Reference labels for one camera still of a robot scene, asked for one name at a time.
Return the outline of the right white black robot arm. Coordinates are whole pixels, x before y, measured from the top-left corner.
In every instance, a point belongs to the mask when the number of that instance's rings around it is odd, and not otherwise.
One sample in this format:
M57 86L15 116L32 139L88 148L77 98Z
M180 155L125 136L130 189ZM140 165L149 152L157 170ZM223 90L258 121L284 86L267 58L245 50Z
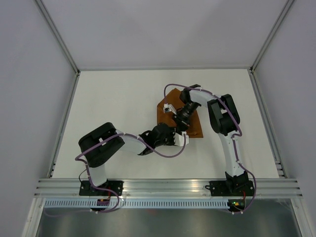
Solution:
M219 135L223 146L226 171L226 181L210 182L207 187L215 196L253 196L256 191L256 183L249 180L252 173L247 170L241 160L238 146L238 138L242 136L240 129L240 117L231 95L221 97L201 89L195 84L184 87L180 93L180 100L184 106L173 115L178 131L188 131L193 122L191 117L199 106L208 109L211 128Z

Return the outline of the orange-brown cloth napkin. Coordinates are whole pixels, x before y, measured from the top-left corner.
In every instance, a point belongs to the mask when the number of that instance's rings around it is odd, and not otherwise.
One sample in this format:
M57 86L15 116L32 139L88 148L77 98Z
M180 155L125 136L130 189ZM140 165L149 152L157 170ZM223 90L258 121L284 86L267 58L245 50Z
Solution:
M180 110L185 104L180 100L181 91L177 88L172 89L167 95L166 99L168 104L173 105L173 107L178 111ZM176 123L173 120L172 116L174 113L169 112L165 113L163 111L164 100L161 100L157 104L157 124L159 123L166 123L170 127L175 127ZM194 111L192 116L190 117L190 126L187 130L187 135L189 138L203 138L202 127L200 124L199 116L197 111Z

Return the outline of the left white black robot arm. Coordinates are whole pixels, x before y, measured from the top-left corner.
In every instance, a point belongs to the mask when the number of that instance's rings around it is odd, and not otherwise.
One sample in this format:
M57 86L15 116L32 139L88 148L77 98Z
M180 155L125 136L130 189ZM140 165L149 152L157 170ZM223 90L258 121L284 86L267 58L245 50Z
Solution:
M93 146L105 141L113 135L121 134L111 122L107 122L79 140L81 152L85 152ZM108 184L105 172L105 163L118 151L132 152L139 156L151 154L160 146L175 145L175 128L165 123L159 123L152 130L140 134L143 142L137 141L131 136L117 136L108 142L94 148L84 155L89 167L92 180L90 189L98 196L107 192Z

